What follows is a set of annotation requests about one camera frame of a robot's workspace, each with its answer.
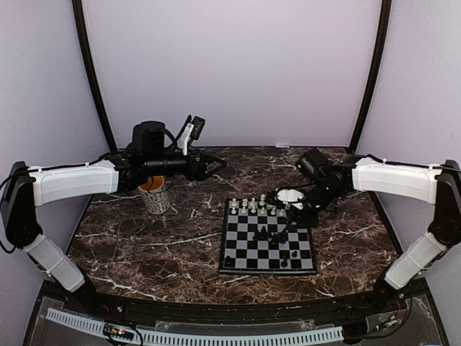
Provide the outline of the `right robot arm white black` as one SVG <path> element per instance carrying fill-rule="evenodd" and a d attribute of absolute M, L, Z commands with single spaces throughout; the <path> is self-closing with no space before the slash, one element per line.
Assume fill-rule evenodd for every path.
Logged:
<path fill-rule="evenodd" d="M 374 281 L 367 305 L 375 313 L 384 312 L 398 291 L 460 244 L 460 166 L 456 161 L 414 164 L 372 154 L 348 154 L 333 161 L 319 149 L 309 148 L 293 166 L 307 179 L 309 189 L 279 188 L 276 201 L 289 207 L 292 222 L 308 228 L 318 227 L 320 214 L 349 192 L 433 206 L 431 222 L 422 234 Z"/>

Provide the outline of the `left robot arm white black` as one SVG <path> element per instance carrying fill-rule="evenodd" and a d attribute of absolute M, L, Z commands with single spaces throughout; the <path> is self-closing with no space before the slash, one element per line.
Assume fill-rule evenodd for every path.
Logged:
<path fill-rule="evenodd" d="M 73 302 L 84 313 L 96 314 L 102 307 L 101 297 L 91 290 L 84 272 L 45 233 L 37 209 L 91 195 L 131 192 L 157 176 L 205 181 L 227 163 L 191 146 L 204 126 L 204 119 L 188 117 L 174 136 L 164 123 L 144 121 L 134 126 L 125 148 L 93 161 L 51 167 L 14 163 L 1 183 L 1 221 L 12 250 L 24 251 L 62 288 L 74 293 Z"/>

